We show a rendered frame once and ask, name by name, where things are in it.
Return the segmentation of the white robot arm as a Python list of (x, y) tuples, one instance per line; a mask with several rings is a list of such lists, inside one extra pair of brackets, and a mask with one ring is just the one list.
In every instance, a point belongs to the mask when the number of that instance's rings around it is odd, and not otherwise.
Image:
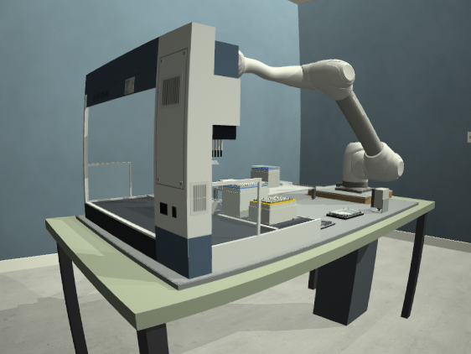
[(353, 92), (355, 73), (349, 63), (321, 60), (302, 66), (270, 67), (244, 57), (239, 51), (239, 72), (239, 77), (243, 73), (253, 73), (287, 86), (321, 90), (336, 101), (360, 142), (346, 147), (343, 182), (336, 183), (335, 190), (362, 194), (374, 189), (368, 187), (368, 179), (389, 182), (401, 177), (404, 163), (398, 154), (379, 140)]

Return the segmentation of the yellow tip rack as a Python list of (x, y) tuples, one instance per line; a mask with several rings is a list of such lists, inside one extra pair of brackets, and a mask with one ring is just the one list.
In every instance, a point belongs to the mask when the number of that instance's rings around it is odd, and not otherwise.
[(297, 201), (293, 198), (270, 196), (261, 198), (261, 223), (275, 224), (297, 217)]

